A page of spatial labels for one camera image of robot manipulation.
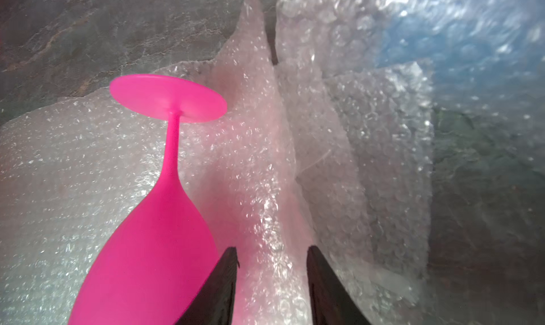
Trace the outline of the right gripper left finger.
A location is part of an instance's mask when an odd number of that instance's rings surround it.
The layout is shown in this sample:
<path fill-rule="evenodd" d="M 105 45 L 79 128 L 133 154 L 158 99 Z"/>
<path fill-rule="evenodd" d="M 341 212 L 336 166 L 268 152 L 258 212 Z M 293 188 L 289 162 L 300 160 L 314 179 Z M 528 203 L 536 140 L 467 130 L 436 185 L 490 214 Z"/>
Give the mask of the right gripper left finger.
<path fill-rule="evenodd" d="M 228 247 L 176 324 L 232 324 L 237 271 L 237 250 Z"/>

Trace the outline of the clear bubble wrap sheet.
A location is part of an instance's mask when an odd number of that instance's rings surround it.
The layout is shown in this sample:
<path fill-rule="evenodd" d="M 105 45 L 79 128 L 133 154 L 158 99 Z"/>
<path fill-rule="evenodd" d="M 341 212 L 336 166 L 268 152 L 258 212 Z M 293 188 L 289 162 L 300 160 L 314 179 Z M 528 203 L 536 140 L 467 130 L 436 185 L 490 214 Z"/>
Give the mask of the clear bubble wrap sheet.
<path fill-rule="evenodd" d="M 106 240 L 155 184 L 165 132 L 104 88 L 1 128 L 1 323 L 68 321 Z"/>
<path fill-rule="evenodd" d="M 431 224 L 432 87 L 413 61 L 379 68 L 407 0 L 278 0 L 275 42 L 244 0 L 214 60 L 165 69 L 224 96 L 184 126 L 183 182 L 220 249 L 238 249 L 235 324 L 312 323 L 318 246 L 373 324 L 422 324 Z"/>

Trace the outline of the blue glass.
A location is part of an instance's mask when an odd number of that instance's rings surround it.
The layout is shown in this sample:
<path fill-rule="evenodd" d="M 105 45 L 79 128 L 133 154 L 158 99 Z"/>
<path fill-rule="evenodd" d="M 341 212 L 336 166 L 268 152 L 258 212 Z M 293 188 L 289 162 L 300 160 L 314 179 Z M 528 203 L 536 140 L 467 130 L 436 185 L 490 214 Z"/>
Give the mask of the blue glass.
<path fill-rule="evenodd" d="M 427 59 L 445 101 L 544 111 L 544 0 L 278 0 L 277 52 L 327 77 Z"/>

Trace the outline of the pink glass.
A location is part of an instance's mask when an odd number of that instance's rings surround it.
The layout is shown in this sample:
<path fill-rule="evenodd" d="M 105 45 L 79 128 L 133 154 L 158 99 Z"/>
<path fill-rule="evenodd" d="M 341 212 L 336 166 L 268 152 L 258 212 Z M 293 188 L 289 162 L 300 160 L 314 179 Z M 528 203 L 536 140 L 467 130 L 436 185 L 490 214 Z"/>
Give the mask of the pink glass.
<path fill-rule="evenodd" d="M 174 324 L 219 259 L 206 221 L 180 182 L 180 125 L 214 121 L 228 106 L 204 85 L 165 75 L 125 75 L 109 89 L 128 109 L 167 122 L 163 167 L 100 251 L 69 323 Z"/>

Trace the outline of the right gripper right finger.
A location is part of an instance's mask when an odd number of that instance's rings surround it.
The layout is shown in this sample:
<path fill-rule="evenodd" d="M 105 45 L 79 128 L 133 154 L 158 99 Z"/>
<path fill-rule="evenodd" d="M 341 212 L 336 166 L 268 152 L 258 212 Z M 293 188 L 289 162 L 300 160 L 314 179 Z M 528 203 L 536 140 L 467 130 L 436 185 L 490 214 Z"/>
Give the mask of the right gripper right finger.
<path fill-rule="evenodd" d="M 307 251 L 307 278 L 314 325 L 371 325 L 315 245 Z"/>

